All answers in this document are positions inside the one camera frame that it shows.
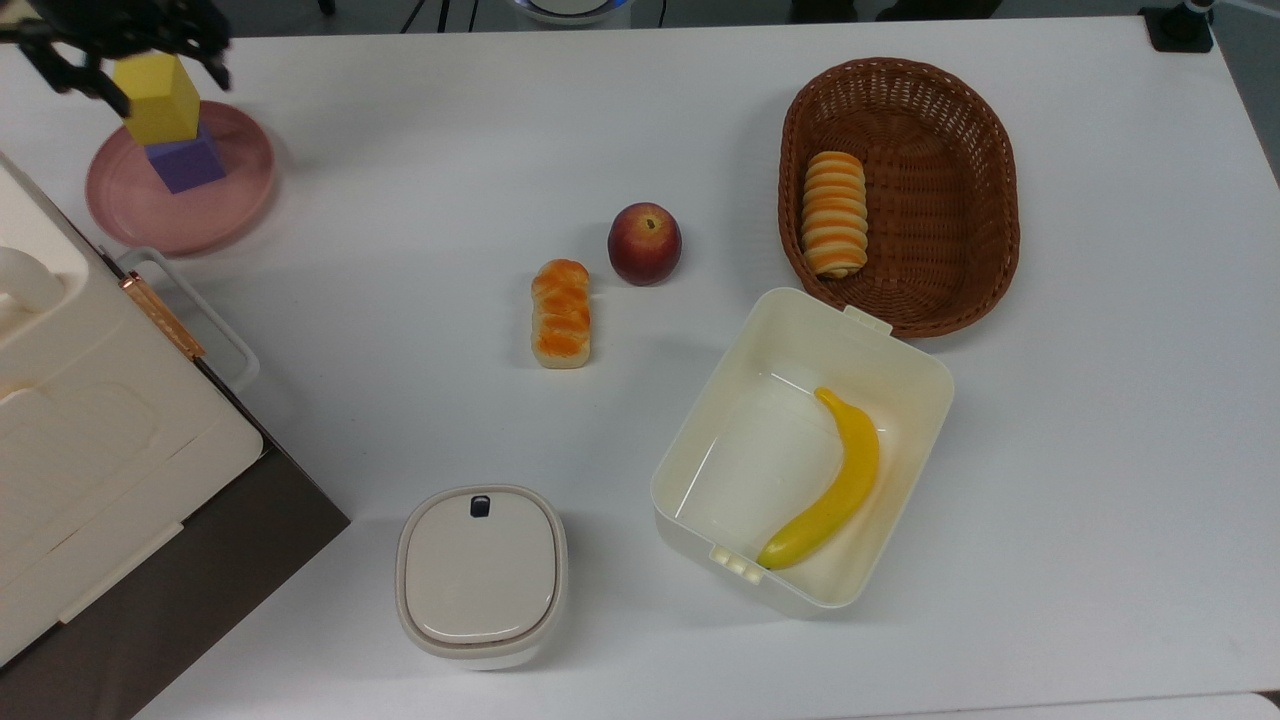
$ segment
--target purple cube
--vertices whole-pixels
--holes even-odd
[[[195,140],[159,142],[143,150],[169,192],[182,192],[227,177],[218,158],[218,143],[205,123],[200,123]]]

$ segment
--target container lid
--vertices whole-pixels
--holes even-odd
[[[448,493],[407,530],[404,609],[419,632],[451,646],[529,633],[557,591],[547,512],[522,488],[475,489]]]

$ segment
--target bread roll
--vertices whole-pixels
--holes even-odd
[[[573,260],[538,270],[534,299],[534,357],[544,368],[581,368],[591,355],[590,274]]]
[[[844,278],[867,264],[867,174],[847,152],[809,159],[800,215],[800,247],[815,274]]]

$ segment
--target yellow banana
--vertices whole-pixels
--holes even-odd
[[[771,570],[790,568],[822,547],[858,512],[876,486],[879,468],[876,424],[867,413],[836,397],[828,388],[820,387],[813,396],[836,419],[836,430],[845,446],[845,461],[827,492],[764,544],[755,561]]]

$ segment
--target wicker basket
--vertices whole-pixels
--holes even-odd
[[[867,172],[867,265],[817,277],[800,247],[809,158],[842,150]],[[831,68],[796,95],[782,129],[782,247],[805,291],[934,337],[986,315],[1018,268],[1018,182],[991,106],[932,65],[869,58]]]

